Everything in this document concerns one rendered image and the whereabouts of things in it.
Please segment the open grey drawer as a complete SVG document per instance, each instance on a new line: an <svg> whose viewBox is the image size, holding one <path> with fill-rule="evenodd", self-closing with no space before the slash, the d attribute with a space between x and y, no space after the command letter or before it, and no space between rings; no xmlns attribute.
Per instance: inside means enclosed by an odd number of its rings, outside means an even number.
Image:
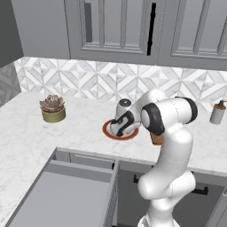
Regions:
<svg viewBox="0 0 227 227"><path fill-rule="evenodd" d="M119 166L55 150L5 227L115 227Z"/></svg>

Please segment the grey lower cupboard door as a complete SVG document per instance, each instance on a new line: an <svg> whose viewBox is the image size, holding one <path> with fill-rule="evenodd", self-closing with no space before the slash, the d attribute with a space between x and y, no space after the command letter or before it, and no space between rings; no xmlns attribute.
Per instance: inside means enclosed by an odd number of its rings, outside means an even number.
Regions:
<svg viewBox="0 0 227 227"><path fill-rule="evenodd" d="M220 196L206 227L227 227L227 187Z"/></svg>

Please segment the grey upper cupboard side panel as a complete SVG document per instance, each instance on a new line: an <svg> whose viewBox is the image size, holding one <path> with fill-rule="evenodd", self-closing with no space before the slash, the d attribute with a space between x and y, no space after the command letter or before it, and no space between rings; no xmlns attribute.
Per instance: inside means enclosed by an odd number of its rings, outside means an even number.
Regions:
<svg viewBox="0 0 227 227"><path fill-rule="evenodd" d="M25 57L70 59L64 0L12 0Z"/></svg>

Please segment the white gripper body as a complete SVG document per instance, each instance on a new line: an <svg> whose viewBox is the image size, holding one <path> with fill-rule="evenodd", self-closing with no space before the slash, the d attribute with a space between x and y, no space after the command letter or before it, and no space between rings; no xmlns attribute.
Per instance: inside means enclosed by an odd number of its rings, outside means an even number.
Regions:
<svg viewBox="0 0 227 227"><path fill-rule="evenodd" d="M120 129L121 129L121 124L116 120L112 120L110 124L111 133L114 136L119 136L121 134Z"/></svg>

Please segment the dark grey dishwasher front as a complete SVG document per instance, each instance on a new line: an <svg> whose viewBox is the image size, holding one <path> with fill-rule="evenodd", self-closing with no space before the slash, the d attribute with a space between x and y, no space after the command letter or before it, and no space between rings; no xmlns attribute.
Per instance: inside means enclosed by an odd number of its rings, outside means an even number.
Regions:
<svg viewBox="0 0 227 227"><path fill-rule="evenodd" d="M137 227L138 221L146 213L149 200L144 200L137 190L134 178L141 177L141 173L127 170L119 172L119 201L117 227ZM206 227L212 215L223 187L213 184L196 183L196 190L208 188L208 194L191 192L182 198L175 206L173 216L180 227Z"/></svg>

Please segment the grey upper cupboard door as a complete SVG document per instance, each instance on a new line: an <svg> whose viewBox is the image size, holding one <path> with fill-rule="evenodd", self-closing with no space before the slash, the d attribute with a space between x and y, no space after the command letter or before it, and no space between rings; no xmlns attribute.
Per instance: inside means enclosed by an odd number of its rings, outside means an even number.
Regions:
<svg viewBox="0 0 227 227"><path fill-rule="evenodd" d="M91 3L92 43L86 43L84 4ZM147 56L152 3L157 0L65 0L72 59L153 65Z"/></svg>
<svg viewBox="0 0 227 227"><path fill-rule="evenodd" d="M164 0L158 64L227 71L227 0Z"/></svg>

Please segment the grey soap dispenser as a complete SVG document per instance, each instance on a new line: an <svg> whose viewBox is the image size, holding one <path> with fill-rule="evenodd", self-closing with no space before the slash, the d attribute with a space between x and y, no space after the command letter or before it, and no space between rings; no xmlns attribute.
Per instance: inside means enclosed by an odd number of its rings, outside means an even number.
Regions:
<svg viewBox="0 0 227 227"><path fill-rule="evenodd" d="M226 110L224 105L225 100L220 100L217 104L214 105L213 111L211 113L209 121L213 124L220 124Z"/></svg>

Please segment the red rimmed plate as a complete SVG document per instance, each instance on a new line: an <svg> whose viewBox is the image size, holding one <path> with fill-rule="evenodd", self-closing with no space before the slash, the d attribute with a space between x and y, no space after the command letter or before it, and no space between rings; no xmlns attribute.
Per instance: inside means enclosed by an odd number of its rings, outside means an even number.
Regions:
<svg viewBox="0 0 227 227"><path fill-rule="evenodd" d="M110 124L111 124L111 120L106 121L106 122L104 123L104 125L103 125L102 130L103 130L103 133L104 133L107 137L109 137L109 138L111 138L111 139L113 139L113 140L121 140L121 141L123 141L123 140L130 140L130 139L134 138L134 137L138 134L138 129L135 129L134 131L132 131L132 132L130 132L130 133L128 133L128 134L125 134L125 135L123 135L122 137L117 137L117 136L115 136L115 135L113 135L113 134L111 133Z"/></svg>

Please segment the brown wooden cutting board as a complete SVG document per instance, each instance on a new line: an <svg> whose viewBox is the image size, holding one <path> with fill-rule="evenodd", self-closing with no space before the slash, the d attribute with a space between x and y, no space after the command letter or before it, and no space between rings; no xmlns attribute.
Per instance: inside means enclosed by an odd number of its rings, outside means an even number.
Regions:
<svg viewBox="0 0 227 227"><path fill-rule="evenodd" d="M150 133L150 136L154 145L162 145L162 136L157 136L153 133Z"/></svg>

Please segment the grey cupboard door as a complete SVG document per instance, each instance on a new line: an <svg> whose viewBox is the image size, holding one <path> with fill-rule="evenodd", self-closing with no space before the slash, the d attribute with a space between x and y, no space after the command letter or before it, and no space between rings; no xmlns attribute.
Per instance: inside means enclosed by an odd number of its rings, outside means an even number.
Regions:
<svg viewBox="0 0 227 227"><path fill-rule="evenodd" d="M206 227L227 227L227 187L220 196Z"/></svg>
<svg viewBox="0 0 227 227"><path fill-rule="evenodd" d="M92 43L86 43L84 4L91 3ZM157 0L65 0L72 59L153 65L147 56L152 3Z"/></svg>
<svg viewBox="0 0 227 227"><path fill-rule="evenodd" d="M158 64L227 71L227 0L164 0Z"/></svg>

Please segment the succulent plant in olive pot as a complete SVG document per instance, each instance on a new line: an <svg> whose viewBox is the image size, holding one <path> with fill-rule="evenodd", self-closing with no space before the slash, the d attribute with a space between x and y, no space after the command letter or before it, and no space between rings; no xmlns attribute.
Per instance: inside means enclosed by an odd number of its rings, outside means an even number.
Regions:
<svg viewBox="0 0 227 227"><path fill-rule="evenodd" d="M58 95L49 95L45 100L40 101L40 108L43 119L48 123L56 123L66 118L65 102Z"/></svg>

